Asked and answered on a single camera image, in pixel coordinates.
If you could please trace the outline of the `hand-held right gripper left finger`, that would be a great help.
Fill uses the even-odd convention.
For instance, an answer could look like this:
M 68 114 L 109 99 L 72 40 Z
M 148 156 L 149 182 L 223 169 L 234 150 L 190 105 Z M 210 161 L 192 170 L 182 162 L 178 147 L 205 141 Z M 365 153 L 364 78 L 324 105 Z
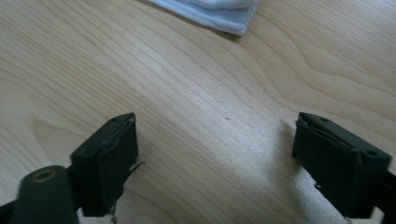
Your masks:
M 71 154 L 70 183 L 76 207 L 84 216 L 110 213 L 137 158 L 133 113 L 108 120 Z

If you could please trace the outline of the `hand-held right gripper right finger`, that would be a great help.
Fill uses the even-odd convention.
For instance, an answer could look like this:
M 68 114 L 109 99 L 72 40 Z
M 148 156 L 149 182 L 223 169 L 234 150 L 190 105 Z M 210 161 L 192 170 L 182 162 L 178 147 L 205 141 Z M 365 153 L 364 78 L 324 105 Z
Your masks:
M 347 218 L 369 218 L 377 207 L 392 218 L 392 157 L 323 117 L 301 112 L 292 157 L 315 188 Z

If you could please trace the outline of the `white sock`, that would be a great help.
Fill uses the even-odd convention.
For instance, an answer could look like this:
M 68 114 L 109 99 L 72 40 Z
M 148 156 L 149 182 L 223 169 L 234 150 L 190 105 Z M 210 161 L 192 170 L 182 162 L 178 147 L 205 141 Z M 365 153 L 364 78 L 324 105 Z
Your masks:
M 203 26 L 244 35 L 261 0 L 149 0 Z

